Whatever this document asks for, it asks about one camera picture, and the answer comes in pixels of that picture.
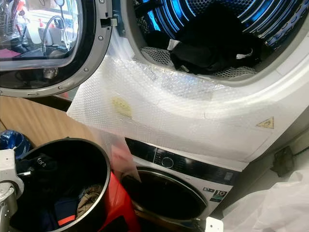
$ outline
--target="yellow sticker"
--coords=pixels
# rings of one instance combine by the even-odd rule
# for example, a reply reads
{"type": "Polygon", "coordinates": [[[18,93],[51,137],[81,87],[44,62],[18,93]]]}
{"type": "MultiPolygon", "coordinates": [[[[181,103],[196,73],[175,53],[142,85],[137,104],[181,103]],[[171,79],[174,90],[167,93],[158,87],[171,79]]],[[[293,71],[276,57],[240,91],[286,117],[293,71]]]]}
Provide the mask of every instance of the yellow sticker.
{"type": "Polygon", "coordinates": [[[256,125],[257,127],[264,127],[264,128],[270,128],[274,129],[275,128],[275,118],[271,117],[263,122],[260,122],[259,124],[256,125]]]}
{"type": "Polygon", "coordinates": [[[122,114],[123,116],[132,118],[132,111],[130,104],[127,103],[124,99],[120,97],[113,97],[112,104],[118,113],[122,114]]]}

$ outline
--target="washing machine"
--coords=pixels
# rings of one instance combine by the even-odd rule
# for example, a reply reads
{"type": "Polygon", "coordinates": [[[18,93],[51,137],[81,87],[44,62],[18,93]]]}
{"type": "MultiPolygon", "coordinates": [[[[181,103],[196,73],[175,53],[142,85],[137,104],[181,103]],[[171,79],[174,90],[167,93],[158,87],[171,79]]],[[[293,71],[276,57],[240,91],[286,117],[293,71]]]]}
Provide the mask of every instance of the washing machine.
{"type": "Polygon", "coordinates": [[[237,163],[163,149],[126,138],[140,181],[126,175],[122,184],[137,210],[194,228],[206,220],[232,189],[241,172],[237,163]]]}
{"type": "Polygon", "coordinates": [[[173,70],[168,51],[148,47],[144,33],[164,30],[173,38],[213,1],[158,0],[137,18],[144,2],[1,0],[0,94],[55,95],[94,74],[89,88],[81,85],[69,116],[206,163],[214,157],[243,167],[308,107],[308,0],[220,0],[245,32],[273,50],[253,68],[204,76],[173,70]],[[124,44],[114,43],[112,33],[133,51],[129,62],[103,61],[108,47],[124,44]]]}

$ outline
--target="red stool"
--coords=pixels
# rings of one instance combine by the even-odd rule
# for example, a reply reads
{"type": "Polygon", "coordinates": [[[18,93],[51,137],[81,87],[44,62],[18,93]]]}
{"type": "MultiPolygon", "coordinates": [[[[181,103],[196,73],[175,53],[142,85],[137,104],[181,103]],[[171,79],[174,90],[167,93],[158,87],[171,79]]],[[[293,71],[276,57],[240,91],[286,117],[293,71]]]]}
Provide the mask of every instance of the red stool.
{"type": "Polygon", "coordinates": [[[101,232],[140,232],[131,198],[113,173],[111,173],[104,201],[107,218],[100,229],[101,232]]]}

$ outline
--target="dryer door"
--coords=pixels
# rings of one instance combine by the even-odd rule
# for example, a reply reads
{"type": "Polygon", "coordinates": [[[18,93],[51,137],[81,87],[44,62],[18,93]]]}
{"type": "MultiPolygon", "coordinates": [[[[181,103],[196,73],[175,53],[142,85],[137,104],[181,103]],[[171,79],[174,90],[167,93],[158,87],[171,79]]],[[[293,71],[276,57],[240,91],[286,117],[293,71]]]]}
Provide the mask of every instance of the dryer door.
{"type": "Polygon", "coordinates": [[[207,203],[190,184],[159,170],[138,167],[141,182],[126,176],[122,184],[142,209],[173,220],[197,218],[207,203]]]}
{"type": "Polygon", "coordinates": [[[102,62],[112,1],[0,1],[0,94],[41,97],[84,82],[102,62]]]}

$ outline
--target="protective plastic film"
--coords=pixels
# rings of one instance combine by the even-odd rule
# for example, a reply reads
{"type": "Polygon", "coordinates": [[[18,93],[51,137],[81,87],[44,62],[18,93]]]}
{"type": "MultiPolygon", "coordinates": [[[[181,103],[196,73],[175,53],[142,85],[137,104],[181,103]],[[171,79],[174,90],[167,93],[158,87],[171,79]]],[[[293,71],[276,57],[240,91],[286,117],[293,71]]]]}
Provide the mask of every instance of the protective plastic film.
{"type": "Polygon", "coordinates": [[[309,230],[309,170],[295,171],[286,183],[251,193],[224,210],[224,232],[309,230]]]}
{"type": "Polygon", "coordinates": [[[113,30],[108,54],[80,86],[68,115],[123,137],[238,161],[271,134],[256,127],[272,116],[267,97],[133,57],[127,39],[113,30]]]}

